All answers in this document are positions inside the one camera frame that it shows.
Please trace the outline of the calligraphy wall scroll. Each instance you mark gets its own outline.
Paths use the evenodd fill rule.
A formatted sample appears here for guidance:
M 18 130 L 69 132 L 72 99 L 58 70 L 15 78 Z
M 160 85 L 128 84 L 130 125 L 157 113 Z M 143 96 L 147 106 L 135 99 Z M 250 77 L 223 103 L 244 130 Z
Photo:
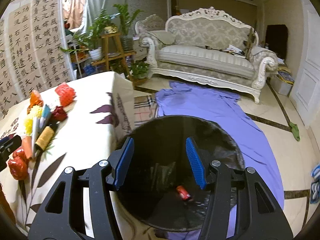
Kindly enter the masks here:
M 62 0 L 14 0 L 1 16 L 1 116 L 33 90 L 75 79 Z

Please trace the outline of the gold label dark bottle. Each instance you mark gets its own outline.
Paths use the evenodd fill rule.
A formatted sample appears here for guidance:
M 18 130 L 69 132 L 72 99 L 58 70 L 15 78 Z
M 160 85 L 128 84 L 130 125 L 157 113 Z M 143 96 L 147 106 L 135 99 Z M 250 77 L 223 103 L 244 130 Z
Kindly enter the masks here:
M 36 150 L 44 151 L 47 148 L 54 134 L 55 134 L 55 131 L 52 126 L 45 127 L 45 129 L 42 131 L 42 133 L 40 134 L 40 136 L 35 142 Z

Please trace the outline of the dark red wrapper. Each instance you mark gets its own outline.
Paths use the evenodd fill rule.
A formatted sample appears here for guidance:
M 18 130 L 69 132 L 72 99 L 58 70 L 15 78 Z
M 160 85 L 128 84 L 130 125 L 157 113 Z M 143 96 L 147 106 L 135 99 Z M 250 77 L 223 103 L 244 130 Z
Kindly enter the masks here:
M 62 122 L 68 117 L 62 106 L 56 106 L 52 112 L 51 119 L 53 121 Z

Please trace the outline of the white panel door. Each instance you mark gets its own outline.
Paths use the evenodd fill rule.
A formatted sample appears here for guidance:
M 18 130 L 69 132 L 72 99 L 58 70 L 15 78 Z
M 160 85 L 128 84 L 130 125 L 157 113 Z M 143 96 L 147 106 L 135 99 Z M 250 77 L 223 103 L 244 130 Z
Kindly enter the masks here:
M 319 14 L 310 0 L 301 0 L 303 8 L 303 49 L 290 100 L 305 127 L 319 111 Z

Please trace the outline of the orange plastic bag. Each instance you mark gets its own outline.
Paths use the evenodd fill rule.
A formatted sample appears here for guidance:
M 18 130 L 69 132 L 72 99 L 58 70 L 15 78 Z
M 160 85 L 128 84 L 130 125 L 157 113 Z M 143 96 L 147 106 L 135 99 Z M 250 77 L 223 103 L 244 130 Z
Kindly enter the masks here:
M 42 100 L 39 92 L 37 90 L 35 90 L 35 89 L 30 94 L 30 105 L 27 108 L 27 113 L 28 114 L 30 113 L 31 109 L 34 106 L 40 106 L 40 107 L 43 106 L 43 100 Z

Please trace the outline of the tall dark green plant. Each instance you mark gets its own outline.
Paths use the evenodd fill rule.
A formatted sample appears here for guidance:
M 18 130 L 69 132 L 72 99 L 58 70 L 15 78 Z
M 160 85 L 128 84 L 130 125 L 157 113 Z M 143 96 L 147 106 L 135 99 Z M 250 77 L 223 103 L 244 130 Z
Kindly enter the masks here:
M 143 12 L 140 9 L 135 10 L 132 14 L 129 13 L 128 4 L 114 4 L 113 5 L 119 14 L 120 19 L 120 41 L 123 51 L 133 50 L 133 36 L 129 35 L 129 31 L 133 21 Z

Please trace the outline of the wooden plant stand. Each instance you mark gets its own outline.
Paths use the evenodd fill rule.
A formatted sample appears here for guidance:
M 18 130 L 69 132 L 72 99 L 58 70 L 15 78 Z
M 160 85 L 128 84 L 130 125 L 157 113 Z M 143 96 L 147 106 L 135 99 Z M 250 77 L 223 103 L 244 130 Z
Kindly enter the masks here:
M 109 40 L 112 40 L 115 47 L 115 52 L 109 52 Z M 136 54 L 134 50 L 124 51 L 121 40 L 120 33 L 104 34 L 101 36 L 101 41 L 103 42 L 102 56 L 100 60 L 95 60 L 91 62 L 92 66 L 98 66 L 100 64 L 105 64 L 106 70 L 111 70 L 111 61 L 120 60 L 120 65 L 124 68 L 125 77 L 128 77 L 130 81 L 133 82 L 133 77 L 130 73 L 126 58 Z

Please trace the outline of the white toothpaste tube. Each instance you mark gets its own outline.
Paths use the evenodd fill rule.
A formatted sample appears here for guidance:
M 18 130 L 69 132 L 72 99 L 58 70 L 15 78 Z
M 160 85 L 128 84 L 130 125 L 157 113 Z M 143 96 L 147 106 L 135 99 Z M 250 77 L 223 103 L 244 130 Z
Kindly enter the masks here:
M 32 158 L 33 159 L 35 159 L 35 156 L 36 156 L 35 143 L 39 137 L 40 120 L 41 120 L 41 118 L 38 118 L 38 117 L 33 118 L 33 127 L 32 127 L 32 134 L 31 134 L 31 151 L 32 151 Z

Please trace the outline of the grey storage box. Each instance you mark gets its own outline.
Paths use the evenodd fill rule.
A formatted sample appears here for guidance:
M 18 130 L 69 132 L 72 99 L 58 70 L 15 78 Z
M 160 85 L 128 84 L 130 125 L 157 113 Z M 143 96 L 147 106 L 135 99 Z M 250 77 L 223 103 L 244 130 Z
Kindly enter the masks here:
M 284 96 L 289 96 L 294 82 L 291 70 L 287 66 L 279 66 L 277 71 L 270 76 L 271 87 Z

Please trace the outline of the white potted green plant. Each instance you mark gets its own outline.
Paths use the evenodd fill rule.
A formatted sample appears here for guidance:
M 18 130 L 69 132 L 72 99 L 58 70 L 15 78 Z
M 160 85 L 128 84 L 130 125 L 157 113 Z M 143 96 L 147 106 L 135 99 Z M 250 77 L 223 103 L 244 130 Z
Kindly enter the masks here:
M 101 37 L 105 33 L 106 27 L 114 28 L 116 25 L 112 22 L 119 13 L 108 14 L 102 10 L 99 16 L 93 21 L 92 25 L 84 33 L 76 32 L 72 41 L 79 48 L 62 48 L 59 49 L 64 53 L 88 52 L 92 61 L 99 61 L 103 58 Z

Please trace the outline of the yellow foam fruit net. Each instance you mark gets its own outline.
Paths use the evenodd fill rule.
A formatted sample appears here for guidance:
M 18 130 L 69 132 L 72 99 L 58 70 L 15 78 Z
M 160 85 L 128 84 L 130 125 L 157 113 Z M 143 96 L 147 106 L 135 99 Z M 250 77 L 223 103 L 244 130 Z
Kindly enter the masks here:
M 40 118 L 42 116 L 43 107 L 39 105 L 33 106 L 24 120 L 25 134 L 31 135 L 33 131 L 34 118 Z

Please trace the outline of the small floor potted plant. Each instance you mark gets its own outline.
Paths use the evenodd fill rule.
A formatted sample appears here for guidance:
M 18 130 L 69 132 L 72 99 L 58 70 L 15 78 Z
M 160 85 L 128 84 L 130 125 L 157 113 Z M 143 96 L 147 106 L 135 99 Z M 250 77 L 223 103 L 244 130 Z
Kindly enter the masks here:
M 136 61 L 130 66 L 130 74 L 133 78 L 134 85 L 146 80 L 149 73 L 150 64 L 145 61 Z

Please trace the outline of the light blue tube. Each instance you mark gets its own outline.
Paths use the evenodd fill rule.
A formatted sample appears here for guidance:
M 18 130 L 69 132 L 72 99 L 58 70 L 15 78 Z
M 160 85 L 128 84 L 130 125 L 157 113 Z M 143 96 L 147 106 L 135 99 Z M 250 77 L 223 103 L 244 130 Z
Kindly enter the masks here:
M 42 111 L 42 115 L 40 117 L 40 128 L 43 128 L 45 126 L 45 123 L 48 120 L 50 114 L 51 114 L 51 109 L 47 104 L 45 104 Z

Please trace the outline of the orange foam roll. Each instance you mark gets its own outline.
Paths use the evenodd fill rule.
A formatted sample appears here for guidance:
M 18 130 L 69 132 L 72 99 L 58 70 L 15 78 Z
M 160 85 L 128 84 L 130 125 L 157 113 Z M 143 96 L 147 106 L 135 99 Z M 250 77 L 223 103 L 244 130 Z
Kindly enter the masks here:
M 31 148 L 31 136 L 25 136 L 22 138 L 22 148 L 25 153 L 25 157 L 27 159 L 31 159 L 33 156 L 32 148 Z

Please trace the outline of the red plastic bag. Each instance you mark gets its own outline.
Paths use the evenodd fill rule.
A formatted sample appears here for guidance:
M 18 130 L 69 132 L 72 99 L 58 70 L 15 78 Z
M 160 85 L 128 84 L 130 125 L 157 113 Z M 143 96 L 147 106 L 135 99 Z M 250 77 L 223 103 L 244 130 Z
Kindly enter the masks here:
M 10 173 L 15 180 L 25 180 L 28 176 L 28 159 L 22 147 L 13 152 L 12 159 L 9 159 L 8 165 Z

